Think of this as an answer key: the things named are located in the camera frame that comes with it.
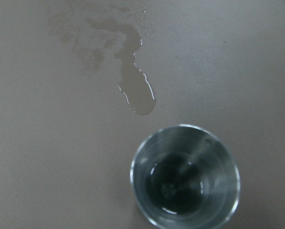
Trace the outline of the steel jigger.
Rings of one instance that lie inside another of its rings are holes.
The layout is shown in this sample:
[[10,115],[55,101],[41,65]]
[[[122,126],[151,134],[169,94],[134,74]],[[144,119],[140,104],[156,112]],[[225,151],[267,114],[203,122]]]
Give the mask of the steel jigger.
[[236,211],[241,189],[229,150],[188,124],[148,136],[132,159],[130,182],[139,210],[160,229],[218,229]]

